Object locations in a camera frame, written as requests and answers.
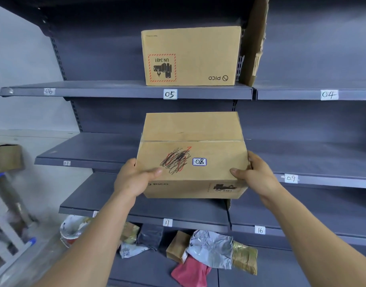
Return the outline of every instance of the forearm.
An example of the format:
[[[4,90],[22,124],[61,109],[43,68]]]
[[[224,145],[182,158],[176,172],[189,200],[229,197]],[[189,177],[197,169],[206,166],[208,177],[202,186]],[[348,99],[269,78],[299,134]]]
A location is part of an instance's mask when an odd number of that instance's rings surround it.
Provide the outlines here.
[[[284,188],[268,208],[314,287],[366,286],[366,257],[349,246]]]
[[[34,287],[104,287],[133,199],[113,196]]]

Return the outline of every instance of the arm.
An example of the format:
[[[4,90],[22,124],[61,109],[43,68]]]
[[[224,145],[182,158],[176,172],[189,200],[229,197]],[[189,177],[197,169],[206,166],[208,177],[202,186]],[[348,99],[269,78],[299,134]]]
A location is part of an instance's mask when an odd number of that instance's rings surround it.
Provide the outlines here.
[[[269,166],[248,152],[251,169],[231,169],[274,214],[313,287],[366,287],[366,257],[341,240],[277,181]]]
[[[136,196],[161,174],[161,169],[138,173],[135,161],[126,162],[109,201],[65,255],[33,287],[106,286],[123,225]]]

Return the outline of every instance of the red dashed border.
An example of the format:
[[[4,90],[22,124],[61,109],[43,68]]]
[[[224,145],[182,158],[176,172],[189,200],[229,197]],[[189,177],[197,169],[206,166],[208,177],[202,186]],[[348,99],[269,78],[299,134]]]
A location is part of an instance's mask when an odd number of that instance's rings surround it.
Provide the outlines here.
[[[164,56],[173,55],[174,56],[174,75],[175,75],[174,80],[152,80],[150,56],[162,56],[162,55],[164,55]],[[149,73],[150,73],[150,81],[151,82],[176,82],[176,55],[175,55],[175,53],[149,54],[148,55],[148,60],[149,60]]]

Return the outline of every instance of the hand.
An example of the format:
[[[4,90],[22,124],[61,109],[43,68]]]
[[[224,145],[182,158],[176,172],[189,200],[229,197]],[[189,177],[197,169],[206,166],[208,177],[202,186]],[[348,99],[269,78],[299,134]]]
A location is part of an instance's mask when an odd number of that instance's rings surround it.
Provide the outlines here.
[[[236,178],[245,179],[248,186],[260,196],[264,205],[269,208],[270,202],[285,188],[276,179],[268,164],[258,155],[248,151],[248,160],[251,165],[246,170],[231,168],[230,172]]]
[[[161,168],[139,172],[135,170],[136,159],[129,159],[121,168],[114,183],[114,194],[135,202],[135,198],[144,192],[149,181],[161,175]]]

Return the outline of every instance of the black scribble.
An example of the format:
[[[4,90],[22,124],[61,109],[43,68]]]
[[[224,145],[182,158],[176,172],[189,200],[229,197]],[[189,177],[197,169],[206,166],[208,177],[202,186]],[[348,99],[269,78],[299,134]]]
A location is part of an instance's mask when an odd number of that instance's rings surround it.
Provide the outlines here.
[[[188,152],[190,152],[191,147],[188,147],[187,150],[183,150],[183,148],[176,148],[174,151],[169,153],[162,161],[160,166],[169,169],[170,174],[174,174],[180,172],[183,167],[187,164],[187,159],[191,157]]]

